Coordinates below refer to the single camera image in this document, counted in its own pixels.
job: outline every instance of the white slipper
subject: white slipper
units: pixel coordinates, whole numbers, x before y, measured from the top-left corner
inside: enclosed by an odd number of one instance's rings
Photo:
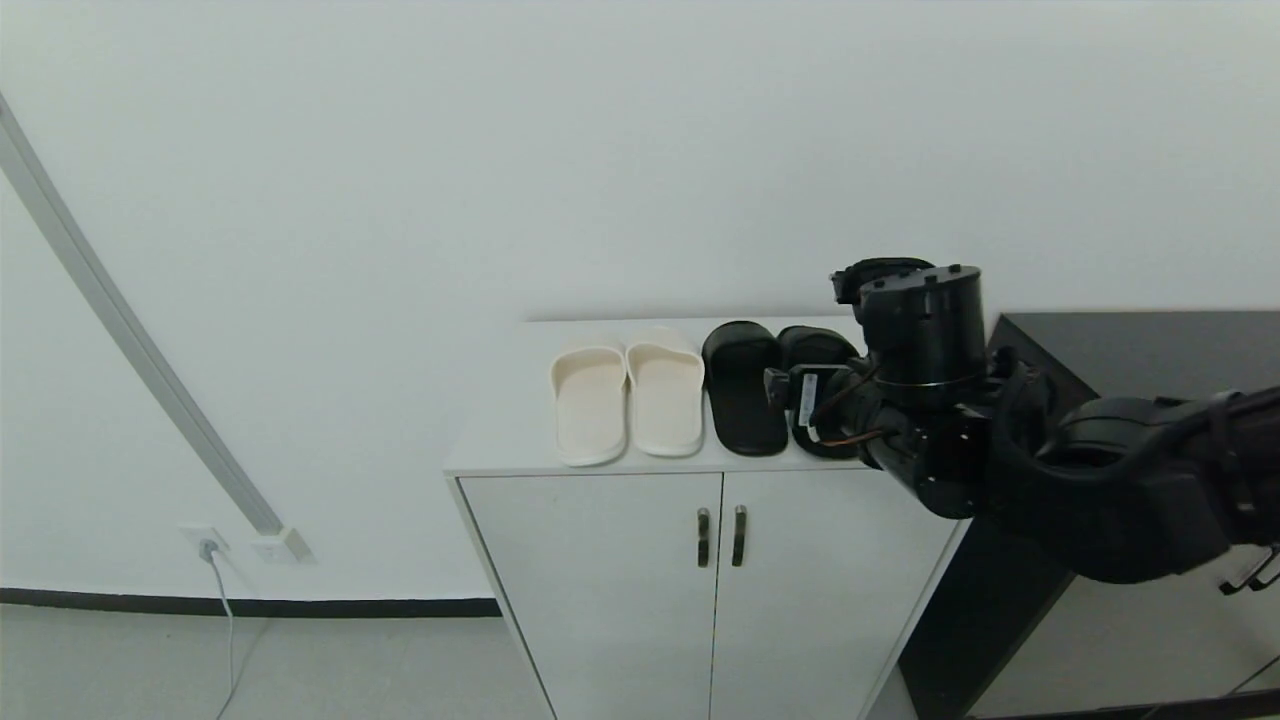
[[[556,452],[566,465],[608,462],[627,448],[627,370],[622,343],[577,343],[552,363]]]
[[[703,356],[671,328],[648,328],[627,347],[631,436],[649,455],[682,457],[703,446]]]

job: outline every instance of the slipper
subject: slipper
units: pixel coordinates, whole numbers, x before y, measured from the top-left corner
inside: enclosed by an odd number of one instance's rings
[[[660,457],[684,457],[703,446],[703,359],[671,328],[641,331],[627,347],[631,436]]]
[[[750,320],[724,323],[703,342],[703,361],[721,443],[750,456],[786,450],[786,415],[769,406],[764,391],[764,369],[782,366],[782,347],[773,333]]]
[[[845,336],[827,328],[791,325],[778,333],[782,346],[782,369],[796,365],[844,365],[858,357],[858,350]]]
[[[556,452],[572,468],[608,462],[627,448],[627,369],[622,345],[579,343],[552,363]]]
[[[778,333],[778,343],[782,346],[783,370],[791,370],[796,365],[844,365],[859,356],[858,350],[842,334],[826,328],[791,325]],[[831,395],[827,388],[841,387],[849,373],[840,373],[836,377],[829,372],[813,373],[812,379],[808,375],[809,373],[805,373],[803,392],[812,393],[812,400],[801,401],[800,407],[791,413],[788,423],[791,437],[805,452],[818,457],[858,457],[856,445],[822,445],[824,439],[842,436],[837,414],[832,413],[829,418],[818,420],[813,428],[810,428],[809,418],[801,416],[805,407],[812,413],[814,407],[822,405],[823,398]]]

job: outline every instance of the black slipper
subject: black slipper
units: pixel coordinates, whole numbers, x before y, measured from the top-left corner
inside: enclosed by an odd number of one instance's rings
[[[778,333],[778,342],[782,345],[782,369],[790,370],[796,365],[844,365],[849,360],[858,357],[858,350],[845,337],[836,331],[826,328],[812,328],[808,325],[791,325]],[[824,373],[815,378],[814,386],[817,397],[815,405],[822,405],[826,397],[847,382],[847,373],[832,377]],[[856,445],[827,446],[822,445],[822,438],[838,438],[842,436],[840,421],[835,413],[817,423],[813,429],[819,439],[814,439],[808,425],[800,425],[800,413],[791,413],[791,437],[795,438],[805,452],[818,457],[832,457],[847,460],[858,457]]]
[[[844,365],[858,357],[858,350],[845,336],[827,328],[791,325],[778,333],[782,346],[782,369],[796,365]]]
[[[721,445],[739,455],[776,455],[787,447],[787,420],[771,409],[764,369],[782,368],[782,346],[750,320],[712,331],[703,342],[707,395]]]

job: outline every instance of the wall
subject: wall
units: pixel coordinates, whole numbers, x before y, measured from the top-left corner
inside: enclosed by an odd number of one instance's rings
[[[0,85],[320,562],[265,566],[5,187],[3,582],[488,594],[438,479],[526,318],[840,313],[919,254],[1006,309],[1276,304],[1280,6],[36,3]]]

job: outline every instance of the power outlet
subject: power outlet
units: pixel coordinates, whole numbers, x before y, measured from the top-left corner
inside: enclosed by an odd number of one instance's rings
[[[187,538],[196,552],[200,552],[200,544],[207,539],[218,543],[218,552],[227,553],[227,541],[218,534],[212,525],[178,525],[178,532]]]

